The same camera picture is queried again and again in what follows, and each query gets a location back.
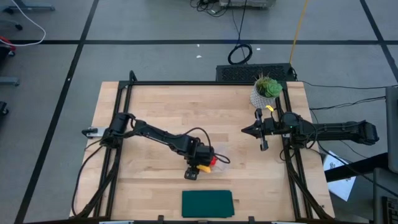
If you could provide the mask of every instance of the yellow object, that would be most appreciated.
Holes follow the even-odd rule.
[[[290,63],[290,64],[292,64],[293,52],[294,52],[294,48],[295,48],[295,46],[296,46],[297,36],[299,35],[299,31],[300,31],[300,28],[301,28],[301,22],[303,21],[304,14],[305,14],[305,9],[307,8],[307,4],[308,4],[308,0],[305,0],[304,8],[303,8],[303,11],[301,12],[300,20],[298,21],[298,25],[297,25],[297,29],[296,29],[296,34],[294,35],[292,51],[290,52],[290,59],[289,59],[289,63]]]
[[[197,166],[197,168],[202,170],[203,172],[206,172],[206,173],[210,173],[211,172],[210,167],[207,167],[207,166],[204,166],[204,165],[199,165],[199,166]]]
[[[268,108],[271,112],[274,112],[274,109],[271,106],[267,105],[266,108]]]

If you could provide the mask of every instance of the white paper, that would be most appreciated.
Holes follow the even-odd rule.
[[[323,170],[329,170],[335,167],[342,166],[343,163],[339,160],[335,159],[333,156],[327,155],[325,160],[323,161]],[[333,194],[337,195],[339,198],[347,201],[351,190],[353,189],[353,185],[355,182],[355,177],[351,177],[348,179],[337,180],[328,183],[329,191]]]

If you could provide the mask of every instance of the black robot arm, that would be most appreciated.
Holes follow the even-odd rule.
[[[254,115],[256,122],[242,129],[242,132],[261,138],[262,151],[268,149],[265,136],[274,134],[290,135],[290,145],[299,149],[305,148],[310,141],[351,140],[373,145],[379,140],[375,125],[366,121],[313,124],[291,112],[284,113],[280,121],[275,121],[273,117],[261,121],[261,109],[257,109]]]
[[[129,122],[132,131],[126,132]],[[144,136],[165,144],[173,152],[183,156],[190,166],[184,177],[190,180],[197,179],[199,174],[197,166],[209,166],[215,156],[213,147],[204,145],[199,138],[187,134],[170,134],[167,131],[147,124],[145,121],[136,119],[133,114],[129,113],[118,113],[115,115],[111,125],[105,131],[100,145],[110,148],[119,147],[123,139],[133,136]]]

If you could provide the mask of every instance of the green towel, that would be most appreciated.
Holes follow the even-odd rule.
[[[230,190],[186,190],[182,192],[182,217],[228,218],[235,215]]]

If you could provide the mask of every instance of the wooden table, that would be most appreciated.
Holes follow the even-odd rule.
[[[117,82],[102,84],[93,126],[109,126],[117,87]],[[303,83],[291,82],[288,88],[292,110],[311,121]],[[165,220],[182,220],[183,190],[228,189],[233,193],[235,208],[235,216],[228,220],[245,221],[248,216],[254,216],[256,221],[294,220],[286,166],[279,159],[281,137],[267,136],[269,149],[261,152],[260,140],[241,132],[255,120],[255,108],[249,101],[251,90],[251,86],[133,86],[129,112],[137,119],[174,134],[202,127],[209,133],[216,152],[225,153],[231,164],[223,172],[201,172],[198,180],[185,180],[185,160],[167,146],[143,137],[125,139],[112,219],[156,220],[158,215],[164,215]],[[269,115],[269,111],[263,111],[263,118]],[[207,143],[199,131],[190,135]],[[87,149],[85,158],[96,148]],[[82,172],[77,211],[98,187],[103,156],[104,150]],[[302,149],[302,160],[309,191],[334,216],[320,156]],[[305,217],[302,194],[298,188],[297,192]]]

